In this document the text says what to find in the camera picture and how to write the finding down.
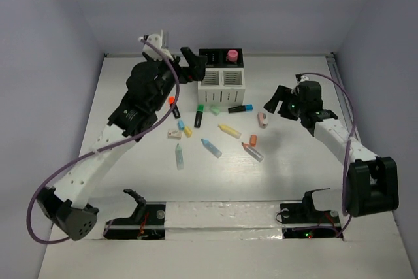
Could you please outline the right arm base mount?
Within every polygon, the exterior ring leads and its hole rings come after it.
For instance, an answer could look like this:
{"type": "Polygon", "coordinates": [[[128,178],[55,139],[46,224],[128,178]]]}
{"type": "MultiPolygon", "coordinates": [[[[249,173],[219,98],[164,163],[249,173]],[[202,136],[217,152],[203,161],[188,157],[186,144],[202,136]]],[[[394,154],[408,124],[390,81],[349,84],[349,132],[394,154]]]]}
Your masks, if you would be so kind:
{"type": "Polygon", "coordinates": [[[324,190],[307,191],[301,201],[280,205],[275,221],[281,225],[284,239],[343,238],[338,213],[314,205],[313,194],[324,190]]]}

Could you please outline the white eraser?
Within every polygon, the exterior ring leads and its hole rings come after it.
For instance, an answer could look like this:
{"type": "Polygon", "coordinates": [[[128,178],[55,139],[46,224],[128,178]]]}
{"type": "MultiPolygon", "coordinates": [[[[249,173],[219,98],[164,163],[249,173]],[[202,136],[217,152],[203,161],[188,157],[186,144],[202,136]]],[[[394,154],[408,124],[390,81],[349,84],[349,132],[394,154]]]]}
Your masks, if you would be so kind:
{"type": "Polygon", "coordinates": [[[167,132],[168,139],[180,140],[182,138],[183,131],[179,129],[169,129],[167,132]]]}

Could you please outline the black orange capped highlighter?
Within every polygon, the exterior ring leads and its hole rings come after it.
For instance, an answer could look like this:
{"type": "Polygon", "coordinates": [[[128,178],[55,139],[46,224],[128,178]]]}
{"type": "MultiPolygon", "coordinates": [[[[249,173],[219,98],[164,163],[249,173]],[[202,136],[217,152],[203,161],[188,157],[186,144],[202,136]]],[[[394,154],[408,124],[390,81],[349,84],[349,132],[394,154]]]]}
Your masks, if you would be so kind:
{"type": "Polygon", "coordinates": [[[181,118],[180,111],[178,109],[178,106],[174,104],[175,100],[176,100],[175,97],[169,97],[168,103],[169,103],[170,108],[172,108],[172,114],[174,115],[174,117],[176,119],[180,119],[181,118]]]}

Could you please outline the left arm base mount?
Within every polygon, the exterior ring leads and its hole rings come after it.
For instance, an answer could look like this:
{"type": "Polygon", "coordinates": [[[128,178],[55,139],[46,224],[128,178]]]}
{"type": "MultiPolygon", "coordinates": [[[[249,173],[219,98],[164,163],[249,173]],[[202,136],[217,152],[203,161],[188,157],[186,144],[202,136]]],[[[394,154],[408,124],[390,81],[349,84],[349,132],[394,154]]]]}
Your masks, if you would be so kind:
{"type": "Polygon", "coordinates": [[[132,189],[123,191],[135,200],[136,207],[126,218],[106,222],[107,240],[165,240],[166,203],[148,203],[132,189]]]}

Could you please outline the pink capped glue bottle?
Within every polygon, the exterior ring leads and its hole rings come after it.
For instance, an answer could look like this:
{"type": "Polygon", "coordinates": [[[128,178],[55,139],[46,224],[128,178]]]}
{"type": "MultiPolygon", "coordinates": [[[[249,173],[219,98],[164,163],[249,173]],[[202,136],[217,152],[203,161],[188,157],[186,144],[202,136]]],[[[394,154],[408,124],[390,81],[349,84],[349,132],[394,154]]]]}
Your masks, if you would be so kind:
{"type": "Polygon", "coordinates": [[[239,54],[237,50],[231,49],[227,52],[227,60],[230,63],[236,63],[238,61],[238,57],[239,54]]]}

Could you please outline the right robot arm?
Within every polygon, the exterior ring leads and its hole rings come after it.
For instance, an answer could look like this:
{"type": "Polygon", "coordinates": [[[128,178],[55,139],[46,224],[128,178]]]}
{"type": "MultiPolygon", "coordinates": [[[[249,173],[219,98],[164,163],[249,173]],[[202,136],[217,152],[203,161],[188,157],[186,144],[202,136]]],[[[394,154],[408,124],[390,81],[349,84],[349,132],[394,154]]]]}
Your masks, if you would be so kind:
{"type": "Polygon", "coordinates": [[[269,113],[298,120],[343,165],[342,209],[352,217],[394,211],[399,206],[397,164],[367,149],[343,126],[337,115],[323,108],[316,81],[300,81],[294,88],[279,85],[264,105],[269,113]]]}

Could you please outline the black blue capped highlighter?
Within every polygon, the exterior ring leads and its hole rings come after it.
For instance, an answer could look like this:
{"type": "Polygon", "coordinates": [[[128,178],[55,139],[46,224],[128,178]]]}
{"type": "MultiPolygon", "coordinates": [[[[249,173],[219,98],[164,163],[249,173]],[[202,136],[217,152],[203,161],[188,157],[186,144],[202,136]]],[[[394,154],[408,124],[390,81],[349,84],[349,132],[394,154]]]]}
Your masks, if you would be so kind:
{"type": "Polygon", "coordinates": [[[252,104],[239,105],[239,106],[235,106],[235,107],[229,107],[227,110],[228,110],[229,114],[239,113],[239,112],[249,112],[249,111],[253,110],[253,105],[252,104]]]}

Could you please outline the blue marker cap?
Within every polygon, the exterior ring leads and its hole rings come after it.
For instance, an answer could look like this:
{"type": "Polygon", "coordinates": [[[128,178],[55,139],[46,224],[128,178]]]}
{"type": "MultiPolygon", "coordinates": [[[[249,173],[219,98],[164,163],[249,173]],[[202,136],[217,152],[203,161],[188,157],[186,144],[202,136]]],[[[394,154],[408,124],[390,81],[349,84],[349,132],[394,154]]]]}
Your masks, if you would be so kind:
{"type": "Polygon", "coordinates": [[[185,129],[185,124],[182,120],[178,121],[178,128],[179,130],[182,130],[182,131],[185,129]]]}

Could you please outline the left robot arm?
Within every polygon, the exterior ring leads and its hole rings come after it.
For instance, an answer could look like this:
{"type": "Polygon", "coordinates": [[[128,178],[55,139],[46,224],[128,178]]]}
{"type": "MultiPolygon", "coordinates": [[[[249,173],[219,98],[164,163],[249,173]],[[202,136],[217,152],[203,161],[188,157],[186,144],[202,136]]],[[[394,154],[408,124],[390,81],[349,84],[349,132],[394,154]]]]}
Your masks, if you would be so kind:
{"type": "Polygon", "coordinates": [[[162,120],[157,118],[172,90],[180,84],[199,82],[206,72],[206,56],[181,48],[187,61],[168,57],[162,51],[144,53],[126,81],[127,91],[108,118],[90,152],[64,166],[63,176],[53,186],[42,184],[30,203],[66,234],[67,240],[84,238],[95,226],[99,209],[88,203],[90,195],[117,160],[162,120]]]}

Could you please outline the black green capped highlighter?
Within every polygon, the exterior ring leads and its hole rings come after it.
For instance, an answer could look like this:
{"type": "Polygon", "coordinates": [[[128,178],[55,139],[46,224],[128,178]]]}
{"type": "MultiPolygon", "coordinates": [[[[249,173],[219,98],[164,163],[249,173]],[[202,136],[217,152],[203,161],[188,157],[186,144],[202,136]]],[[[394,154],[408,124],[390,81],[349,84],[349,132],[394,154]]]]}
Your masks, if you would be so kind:
{"type": "Polygon", "coordinates": [[[197,111],[196,111],[196,114],[195,114],[194,128],[200,128],[201,127],[203,112],[204,112],[204,105],[199,104],[197,106],[197,111]]]}

